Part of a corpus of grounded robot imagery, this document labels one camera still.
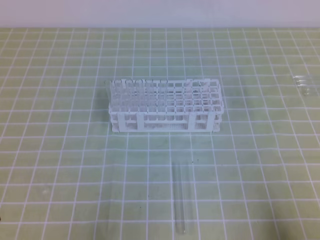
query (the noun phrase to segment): table surface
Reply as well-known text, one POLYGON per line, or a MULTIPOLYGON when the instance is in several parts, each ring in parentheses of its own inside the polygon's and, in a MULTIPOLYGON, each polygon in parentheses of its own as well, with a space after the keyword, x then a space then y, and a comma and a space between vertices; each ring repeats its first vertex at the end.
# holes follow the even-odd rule
POLYGON ((320 75, 318 28, 0 29, 0 239, 319 239, 295 75, 320 75), (219 79, 220 132, 112 132, 104 82, 131 78, 219 79))

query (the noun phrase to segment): green cutting mat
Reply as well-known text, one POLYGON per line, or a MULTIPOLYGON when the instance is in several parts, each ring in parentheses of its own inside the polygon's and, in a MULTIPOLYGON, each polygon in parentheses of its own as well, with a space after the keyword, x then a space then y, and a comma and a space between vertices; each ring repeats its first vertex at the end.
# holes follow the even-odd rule
POLYGON ((292 80, 319 54, 318 28, 0 29, 0 240, 320 239, 320 100, 292 80), (130 78, 219 79, 221 131, 113 133, 130 78))

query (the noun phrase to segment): glass object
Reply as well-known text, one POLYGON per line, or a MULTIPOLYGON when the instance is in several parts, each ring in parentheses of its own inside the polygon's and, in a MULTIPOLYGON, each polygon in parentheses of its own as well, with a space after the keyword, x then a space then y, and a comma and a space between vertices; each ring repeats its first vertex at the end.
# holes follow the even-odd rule
POLYGON ((145 80, 145 88, 146 88, 148 101, 155 102, 156 96, 155 96, 154 80, 153 79, 145 80))
POLYGON ((132 79, 125 80, 125 90, 126 90, 127 100, 130 102, 134 101, 136 93, 135 93, 134 81, 132 79))
POLYGON ((158 100, 167 100, 167 93, 168 93, 168 80, 162 79, 158 85, 158 100))
POLYGON ((293 80, 301 95, 305 97, 320 96, 320 76, 294 76, 293 80))

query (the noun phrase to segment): glass test tube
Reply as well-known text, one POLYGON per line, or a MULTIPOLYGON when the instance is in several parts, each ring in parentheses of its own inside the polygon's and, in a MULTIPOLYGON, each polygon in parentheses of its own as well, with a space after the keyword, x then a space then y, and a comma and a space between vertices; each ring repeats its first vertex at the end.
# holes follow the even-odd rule
POLYGON ((160 99, 158 101, 158 112, 166 112, 166 102, 163 99, 160 99))
POLYGON ((154 113, 154 115, 149 115, 149 120, 156 120, 157 119, 157 105, 155 102, 149 102, 148 103, 148 113, 152 114, 154 113))
POLYGON ((147 98, 149 102, 155 102, 155 89, 154 89, 154 80, 147 79, 145 80, 145 87, 147 92, 147 98))
POLYGON ((121 95, 123 94, 123 91, 124 91, 121 79, 114 80, 114 89, 115 89, 114 100, 120 101, 121 95))
POLYGON ((145 87, 144 81, 142 79, 135 80, 135 88, 137 92, 137 100, 140 110, 144 110, 147 107, 147 103, 145 101, 145 87))
POLYGON ((158 99, 166 101, 167 100, 167 92, 168 92, 168 80, 167 79, 160 80, 158 88, 159 88, 158 99))
POLYGON ((128 96, 127 103, 129 110, 131 112, 136 112, 138 110, 138 106, 135 103, 135 86, 134 81, 132 79, 127 79, 125 81, 126 94, 128 96))

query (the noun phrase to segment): test tube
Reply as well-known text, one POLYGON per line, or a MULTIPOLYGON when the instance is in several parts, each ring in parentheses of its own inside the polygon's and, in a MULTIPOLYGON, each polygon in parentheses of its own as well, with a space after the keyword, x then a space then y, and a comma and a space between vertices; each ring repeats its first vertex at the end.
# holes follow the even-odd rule
POLYGON ((158 112, 165 112, 166 111, 166 102, 162 99, 158 101, 158 112))
POLYGON ((157 120, 157 105, 155 102, 149 102, 148 113, 154 114, 154 115, 149 115, 149 120, 157 120))
POLYGON ((144 81, 142 79, 135 80, 135 88, 139 100, 143 100, 145 98, 144 81))
POLYGON ((125 80, 125 90, 127 94, 127 100, 132 102, 135 100, 135 86, 132 79, 125 80))
POLYGON ((115 93, 117 95, 117 98, 120 98, 120 96, 124 90, 124 88, 122 86, 122 81, 121 81, 121 79, 116 79, 113 82, 114 82, 114 88, 115 88, 115 93))
POLYGON ((153 79, 145 80, 145 87, 146 87, 148 100, 150 102, 154 102, 155 101, 154 80, 153 79))
POLYGON ((167 79, 160 80, 158 87, 159 87, 158 99, 166 101, 167 100, 167 92, 168 92, 168 80, 167 79))

